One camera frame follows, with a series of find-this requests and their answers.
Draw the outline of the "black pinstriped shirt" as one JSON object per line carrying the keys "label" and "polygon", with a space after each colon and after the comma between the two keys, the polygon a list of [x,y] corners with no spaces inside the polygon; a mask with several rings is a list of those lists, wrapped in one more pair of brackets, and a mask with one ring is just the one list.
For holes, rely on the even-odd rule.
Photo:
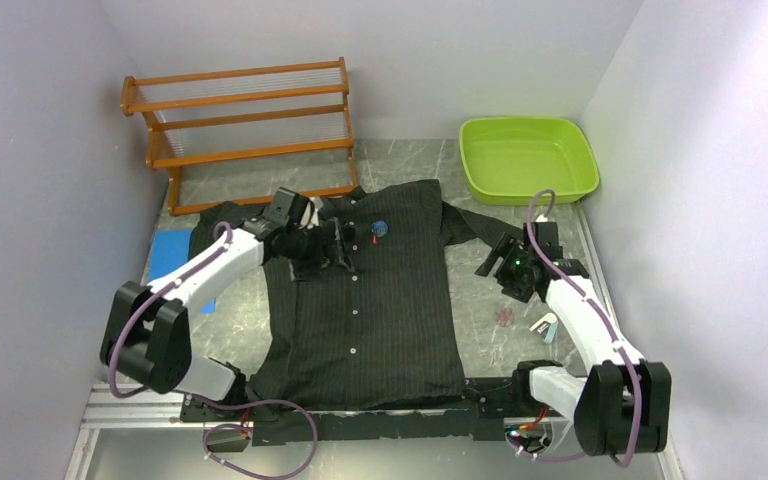
{"label": "black pinstriped shirt", "polygon": [[[250,379],[262,398],[316,410],[365,410],[444,403],[460,396],[445,249],[480,239],[493,246],[519,227],[450,205],[435,179],[368,193],[355,189],[326,206],[354,223],[354,271],[329,268],[295,282],[283,258],[264,265],[272,341]],[[373,241],[371,224],[389,232]]]}

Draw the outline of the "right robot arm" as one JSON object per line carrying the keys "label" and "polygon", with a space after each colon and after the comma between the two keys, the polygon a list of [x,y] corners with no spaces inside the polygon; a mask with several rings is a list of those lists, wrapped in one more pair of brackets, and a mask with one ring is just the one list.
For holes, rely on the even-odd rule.
{"label": "right robot arm", "polygon": [[668,368],[646,360],[615,326],[584,264],[564,257],[555,223],[527,222],[523,232],[523,239],[503,234],[476,273],[493,276],[514,300],[539,297],[566,329],[587,375],[575,377],[554,361],[523,361],[512,374],[512,406],[524,415],[543,406],[560,414],[587,456],[622,463],[635,454],[664,451]]}

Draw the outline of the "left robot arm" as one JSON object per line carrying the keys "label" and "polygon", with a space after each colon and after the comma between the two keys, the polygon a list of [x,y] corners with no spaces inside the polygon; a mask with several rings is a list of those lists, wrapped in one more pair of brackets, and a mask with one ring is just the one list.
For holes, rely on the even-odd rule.
{"label": "left robot arm", "polygon": [[246,406],[246,377],[230,363],[193,353],[191,318],[237,278],[275,258],[289,262],[293,281],[315,280],[331,267],[352,271],[355,237],[354,223],[323,199],[286,188],[238,225],[219,221],[207,248],[182,266],[115,292],[100,348],[112,395],[182,393],[220,419],[238,417]]}

